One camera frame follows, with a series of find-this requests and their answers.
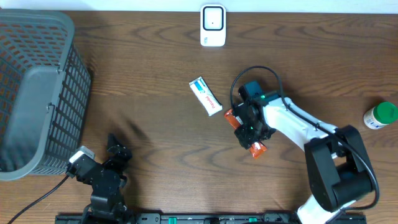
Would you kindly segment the red chocolate bar wrapper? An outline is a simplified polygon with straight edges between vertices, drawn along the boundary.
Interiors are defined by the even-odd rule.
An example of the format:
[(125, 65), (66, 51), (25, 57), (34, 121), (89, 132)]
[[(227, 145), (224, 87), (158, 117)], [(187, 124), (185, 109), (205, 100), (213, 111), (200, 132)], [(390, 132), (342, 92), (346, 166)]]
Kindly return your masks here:
[(243, 126), (243, 122), (241, 121), (239, 116), (233, 115), (232, 109), (228, 110), (224, 114), (224, 117), (226, 118), (228, 123), (234, 128), (234, 134), (238, 138), (240, 145), (246, 150), (249, 150), (253, 158), (257, 159), (261, 154), (267, 151), (267, 148), (265, 147), (265, 145), (263, 145), (262, 142), (260, 142), (260, 140), (250, 140), (250, 138), (244, 134), (245, 129)]

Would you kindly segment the white Panadol box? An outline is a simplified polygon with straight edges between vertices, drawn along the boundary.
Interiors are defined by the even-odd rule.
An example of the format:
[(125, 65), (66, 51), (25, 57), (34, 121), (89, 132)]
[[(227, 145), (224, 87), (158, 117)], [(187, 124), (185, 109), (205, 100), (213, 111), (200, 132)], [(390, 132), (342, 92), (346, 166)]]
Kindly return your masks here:
[(189, 83), (189, 86), (206, 109), (208, 116), (212, 116), (223, 109), (223, 106), (216, 99), (203, 77), (194, 79)]

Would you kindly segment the green lid jar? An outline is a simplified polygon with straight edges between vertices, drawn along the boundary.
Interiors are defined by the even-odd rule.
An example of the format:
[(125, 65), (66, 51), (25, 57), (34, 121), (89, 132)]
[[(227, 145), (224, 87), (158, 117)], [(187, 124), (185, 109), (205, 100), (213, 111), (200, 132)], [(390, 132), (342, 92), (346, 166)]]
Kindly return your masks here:
[(397, 106), (391, 102), (382, 102), (368, 110), (363, 121), (370, 129), (381, 129), (397, 121)]

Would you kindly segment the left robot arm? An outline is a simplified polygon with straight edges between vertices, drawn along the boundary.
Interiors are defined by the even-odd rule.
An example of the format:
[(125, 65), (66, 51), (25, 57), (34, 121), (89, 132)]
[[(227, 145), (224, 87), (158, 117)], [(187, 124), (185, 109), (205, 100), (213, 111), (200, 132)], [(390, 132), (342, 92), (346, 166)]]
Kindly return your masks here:
[(77, 181), (93, 189), (81, 223), (128, 223), (132, 217), (121, 193), (127, 182), (123, 172), (132, 153), (114, 134), (108, 135), (107, 151), (111, 155), (103, 163), (96, 162), (86, 150), (73, 163)]

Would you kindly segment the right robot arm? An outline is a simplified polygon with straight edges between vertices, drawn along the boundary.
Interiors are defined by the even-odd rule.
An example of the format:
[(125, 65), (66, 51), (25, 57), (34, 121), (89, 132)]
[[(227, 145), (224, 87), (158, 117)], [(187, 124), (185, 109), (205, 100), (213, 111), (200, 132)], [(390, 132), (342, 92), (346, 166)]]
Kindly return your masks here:
[(238, 90), (243, 102), (225, 114), (240, 145), (254, 158), (264, 141), (280, 132), (305, 154), (310, 198), (297, 210), (300, 223), (333, 223), (365, 195), (378, 193), (376, 178), (358, 130), (337, 128), (297, 107), (281, 91), (264, 93), (258, 82)]

